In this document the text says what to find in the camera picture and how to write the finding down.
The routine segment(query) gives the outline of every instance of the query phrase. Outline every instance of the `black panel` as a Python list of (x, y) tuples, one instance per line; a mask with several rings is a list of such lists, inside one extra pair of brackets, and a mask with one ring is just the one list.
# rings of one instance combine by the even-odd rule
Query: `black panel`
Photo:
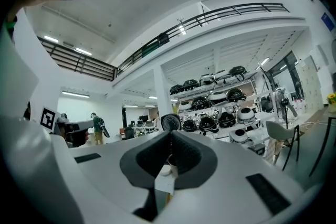
[(98, 159), (98, 158), (101, 158), (101, 156), (99, 154), (92, 153), (92, 154), (89, 154), (89, 155), (75, 157), (75, 161), (77, 163), (84, 163), (84, 162), (88, 162), (88, 161), (91, 161), (93, 159)]
[(246, 179), (273, 215), (290, 206), (290, 202), (262, 174), (247, 176)]
[(211, 148), (185, 136), (186, 132), (172, 133), (172, 154), (179, 173), (175, 189), (197, 188), (216, 171), (217, 156)]

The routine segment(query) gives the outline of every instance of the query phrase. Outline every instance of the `ceiling light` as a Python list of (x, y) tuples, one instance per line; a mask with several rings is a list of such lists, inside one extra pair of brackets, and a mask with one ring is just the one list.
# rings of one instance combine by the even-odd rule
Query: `ceiling light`
[(79, 51), (79, 52), (81, 52), (83, 54), (87, 54), (87, 55), (90, 55), (90, 56), (92, 55), (92, 53), (87, 52), (86, 50), (79, 49), (79, 48), (76, 48), (76, 51)]
[(66, 92), (66, 91), (62, 91), (63, 94), (66, 95), (73, 95), (73, 96), (78, 96), (78, 97), (84, 97), (84, 98), (90, 98), (89, 95), (85, 95), (85, 94), (79, 94), (79, 93), (73, 93), (73, 92)]
[(45, 39), (48, 39), (48, 40), (50, 40), (50, 41), (52, 41), (52, 42), (58, 43), (58, 40), (55, 39), (55, 38), (48, 37), (48, 36), (44, 36), (44, 38), (45, 38)]
[(261, 65), (263, 66), (268, 60), (269, 60), (269, 58), (266, 58), (266, 59), (261, 63)]

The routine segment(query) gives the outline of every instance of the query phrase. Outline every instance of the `black slot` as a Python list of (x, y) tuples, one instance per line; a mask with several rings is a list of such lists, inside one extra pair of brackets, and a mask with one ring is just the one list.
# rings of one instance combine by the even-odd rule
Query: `black slot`
[(101, 158), (101, 156), (99, 154), (92, 153), (92, 154), (89, 154), (89, 155), (75, 157), (75, 161), (77, 163), (84, 163), (84, 162), (88, 162), (88, 161), (91, 161), (93, 159), (98, 159), (98, 158)]
[(290, 202), (262, 174), (247, 176), (246, 179), (273, 215), (290, 206)]

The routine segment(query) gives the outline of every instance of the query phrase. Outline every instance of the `black metal railing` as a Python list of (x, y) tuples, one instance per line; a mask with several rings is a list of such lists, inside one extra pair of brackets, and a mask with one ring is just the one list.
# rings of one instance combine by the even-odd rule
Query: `black metal railing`
[(38, 39), (58, 66), (99, 79), (114, 80), (116, 67), (43, 38)]
[(183, 31), (186, 33), (188, 30), (194, 27), (203, 27), (209, 24), (213, 20), (218, 20), (228, 16), (240, 16), (245, 13), (252, 12), (289, 12), (283, 4), (281, 3), (249, 3), (240, 4), (230, 7), (214, 9), (210, 12), (205, 12), (188, 20), (179, 23), (167, 31), (159, 34), (135, 53), (133, 53), (129, 58), (127, 58), (121, 65), (118, 66), (117, 75), (120, 75), (125, 70), (130, 68), (137, 61), (141, 60), (146, 55), (150, 54), (154, 50), (160, 48), (162, 45), (168, 43), (172, 38), (182, 35)]

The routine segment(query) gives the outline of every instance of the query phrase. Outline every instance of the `chair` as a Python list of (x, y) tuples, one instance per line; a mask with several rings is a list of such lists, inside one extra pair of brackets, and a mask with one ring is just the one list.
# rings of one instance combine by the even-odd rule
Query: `chair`
[(125, 128), (125, 139), (131, 139), (134, 138), (134, 130), (132, 127), (126, 127)]
[(150, 121), (150, 123), (146, 123), (146, 127), (145, 127), (146, 132), (151, 133), (151, 131), (154, 131), (154, 129), (155, 129), (155, 127), (154, 127), (154, 123), (152, 121)]
[(287, 165), (288, 159), (289, 159), (289, 155), (292, 151), (293, 148), (293, 144), (295, 141), (295, 132), (298, 132), (298, 136), (297, 136), (297, 140), (298, 140), (298, 152), (297, 152), (297, 156), (296, 156), (296, 161), (299, 160), (299, 150), (300, 150), (300, 130), (299, 130), (299, 125), (295, 126), (292, 129), (285, 129), (284, 127), (282, 127), (282, 125), (280, 125), (277, 122), (273, 122), (273, 121), (266, 121), (266, 128), (267, 128), (267, 132), (268, 135), (276, 140), (280, 140), (280, 141), (285, 141), (287, 139), (292, 138), (292, 142), (290, 144), (290, 149), (285, 161), (285, 165), (283, 166), (282, 170), (285, 170), (285, 167)]

